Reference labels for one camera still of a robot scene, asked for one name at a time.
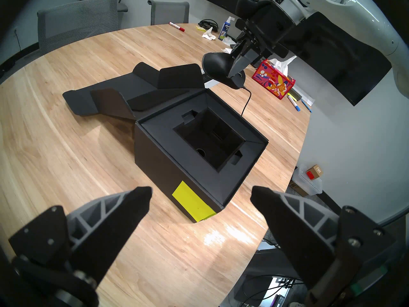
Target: clear plastic bin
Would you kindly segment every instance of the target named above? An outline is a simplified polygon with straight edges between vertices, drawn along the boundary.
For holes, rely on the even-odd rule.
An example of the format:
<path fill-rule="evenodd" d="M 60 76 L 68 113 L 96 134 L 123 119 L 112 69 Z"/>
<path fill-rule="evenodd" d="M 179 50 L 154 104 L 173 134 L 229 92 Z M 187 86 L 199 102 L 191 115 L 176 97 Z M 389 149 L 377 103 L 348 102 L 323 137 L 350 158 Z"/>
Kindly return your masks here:
<path fill-rule="evenodd" d="M 309 179 L 306 171 L 308 169 L 305 165 L 300 165 L 292 175 L 292 181 L 294 181 L 302 190 L 304 190 L 310 196 L 322 193 L 322 180 L 321 178 Z"/>

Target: black box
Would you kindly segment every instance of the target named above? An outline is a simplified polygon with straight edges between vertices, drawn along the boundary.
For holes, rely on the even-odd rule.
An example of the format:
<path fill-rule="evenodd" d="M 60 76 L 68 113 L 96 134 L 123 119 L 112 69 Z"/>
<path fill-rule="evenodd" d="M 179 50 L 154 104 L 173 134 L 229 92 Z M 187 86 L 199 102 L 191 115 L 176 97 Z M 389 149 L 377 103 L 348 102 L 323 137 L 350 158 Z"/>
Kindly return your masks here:
<path fill-rule="evenodd" d="M 206 89 L 136 122 L 135 163 L 187 217 L 198 222 L 224 209 L 267 143 Z"/>
<path fill-rule="evenodd" d="M 193 222 L 224 209 L 268 143 L 204 88 L 196 64 L 158 72 L 140 63 L 63 96 L 75 114 L 135 120 L 135 163 Z"/>

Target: yellow sticker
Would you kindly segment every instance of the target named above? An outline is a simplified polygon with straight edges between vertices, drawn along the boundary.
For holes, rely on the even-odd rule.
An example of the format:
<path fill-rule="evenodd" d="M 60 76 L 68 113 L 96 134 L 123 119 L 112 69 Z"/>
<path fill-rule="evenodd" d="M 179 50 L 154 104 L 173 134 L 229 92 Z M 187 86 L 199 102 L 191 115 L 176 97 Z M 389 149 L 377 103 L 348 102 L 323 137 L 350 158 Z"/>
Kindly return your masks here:
<path fill-rule="evenodd" d="M 216 214 L 184 181 L 180 183 L 172 196 L 197 222 Z"/>

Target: wooden table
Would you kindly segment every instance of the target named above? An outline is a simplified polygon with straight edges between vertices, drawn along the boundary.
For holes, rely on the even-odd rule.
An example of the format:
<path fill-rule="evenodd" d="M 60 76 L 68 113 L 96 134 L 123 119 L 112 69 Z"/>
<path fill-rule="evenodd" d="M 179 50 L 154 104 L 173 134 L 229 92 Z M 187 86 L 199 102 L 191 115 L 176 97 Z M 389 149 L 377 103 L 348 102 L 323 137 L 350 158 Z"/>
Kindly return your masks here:
<path fill-rule="evenodd" d="M 285 191 L 299 157 L 310 113 L 297 112 L 251 79 L 244 118 L 270 141 L 227 207 L 193 224 L 134 163 L 132 122 L 79 117 L 62 93 L 127 74 L 143 61 L 156 69 L 201 64 L 219 40 L 169 25 L 94 36 L 46 54 L 0 85 L 2 246 L 48 207 L 66 213 L 88 201 L 152 186 L 150 211 L 98 288 L 101 306 L 218 306 L 242 274 L 267 230 L 250 202 L 254 185 Z M 212 90 L 241 113 L 245 90 Z"/>

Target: plastic container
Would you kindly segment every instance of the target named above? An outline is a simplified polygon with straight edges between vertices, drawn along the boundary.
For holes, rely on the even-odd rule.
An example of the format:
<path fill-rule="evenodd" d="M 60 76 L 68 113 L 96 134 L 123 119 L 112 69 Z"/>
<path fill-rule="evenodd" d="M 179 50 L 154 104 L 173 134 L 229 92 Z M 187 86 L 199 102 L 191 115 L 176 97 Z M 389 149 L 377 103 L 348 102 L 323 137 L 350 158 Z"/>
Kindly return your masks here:
<path fill-rule="evenodd" d="M 229 16 L 229 18 L 227 19 L 227 21 L 224 22 L 223 27 L 222 27 L 222 30 L 220 31 L 220 35 L 219 35 L 219 39 L 220 39 L 220 40 L 223 40 L 223 39 L 226 37 L 227 31 L 228 31 L 229 28 L 230 28 L 230 22 L 231 22 L 232 20 L 235 20 L 235 18 Z"/>
<path fill-rule="evenodd" d="M 322 193 L 322 180 L 317 178 L 314 180 L 309 179 L 305 165 L 300 165 L 292 175 L 292 181 L 294 181 L 302 190 L 304 190 L 310 196 Z"/>

